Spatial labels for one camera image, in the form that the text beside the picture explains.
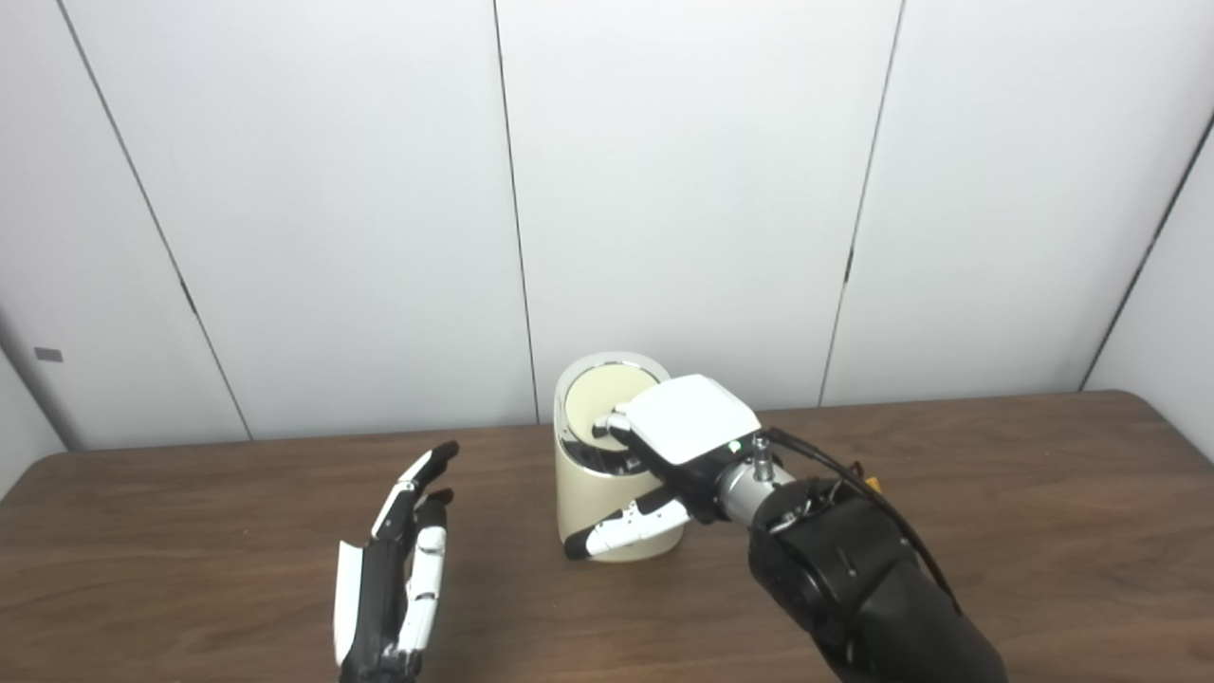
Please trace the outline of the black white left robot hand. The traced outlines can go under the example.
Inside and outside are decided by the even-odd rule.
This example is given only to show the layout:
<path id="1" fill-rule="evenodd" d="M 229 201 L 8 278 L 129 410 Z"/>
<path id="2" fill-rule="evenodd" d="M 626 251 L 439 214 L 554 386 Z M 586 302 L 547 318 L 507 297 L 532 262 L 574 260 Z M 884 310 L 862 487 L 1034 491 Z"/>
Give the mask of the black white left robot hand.
<path id="1" fill-rule="evenodd" d="M 444 442 L 395 480 L 356 547 L 339 543 L 334 658 L 340 682 L 415 682 L 444 582 L 450 489 L 429 485 L 460 451 Z"/>

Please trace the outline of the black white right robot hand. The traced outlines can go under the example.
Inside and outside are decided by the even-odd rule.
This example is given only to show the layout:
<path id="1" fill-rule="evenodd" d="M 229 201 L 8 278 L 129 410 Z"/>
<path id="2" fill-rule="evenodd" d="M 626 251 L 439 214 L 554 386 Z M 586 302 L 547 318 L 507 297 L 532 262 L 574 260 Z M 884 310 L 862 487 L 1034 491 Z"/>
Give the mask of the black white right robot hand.
<path id="1" fill-rule="evenodd" d="M 690 522 L 750 525 L 778 485 L 758 416 L 703 375 L 651 386 L 595 419 L 591 436 L 614 438 L 659 484 L 565 539 L 569 560 L 632 547 Z"/>

